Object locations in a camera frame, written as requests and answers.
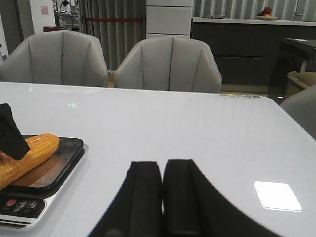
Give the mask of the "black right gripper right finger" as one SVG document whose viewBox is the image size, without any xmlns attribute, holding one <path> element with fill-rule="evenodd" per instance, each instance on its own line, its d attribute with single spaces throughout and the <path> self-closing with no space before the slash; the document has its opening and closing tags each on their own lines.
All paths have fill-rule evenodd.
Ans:
<svg viewBox="0 0 316 237">
<path fill-rule="evenodd" d="M 275 237 L 231 204 L 191 159 L 170 159 L 163 176 L 166 237 Z"/>
</svg>

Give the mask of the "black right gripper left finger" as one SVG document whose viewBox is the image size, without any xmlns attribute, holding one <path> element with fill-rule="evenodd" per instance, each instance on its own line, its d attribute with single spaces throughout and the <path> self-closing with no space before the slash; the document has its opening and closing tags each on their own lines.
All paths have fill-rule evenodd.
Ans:
<svg viewBox="0 0 316 237">
<path fill-rule="evenodd" d="M 159 237 L 162 180 L 154 161 L 133 161 L 126 178 L 90 237 Z"/>
</svg>

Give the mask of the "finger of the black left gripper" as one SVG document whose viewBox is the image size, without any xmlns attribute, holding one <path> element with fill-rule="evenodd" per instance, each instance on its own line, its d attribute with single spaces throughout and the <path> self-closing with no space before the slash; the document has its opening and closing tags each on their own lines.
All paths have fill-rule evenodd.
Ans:
<svg viewBox="0 0 316 237">
<path fill-rule="evenodd" d="M 11 156 L 14 160 L 21 160 L 30 147 L 23 138 L 12 116 L 11 107 L 0 105 L 0 151 Z"/>
</svg>

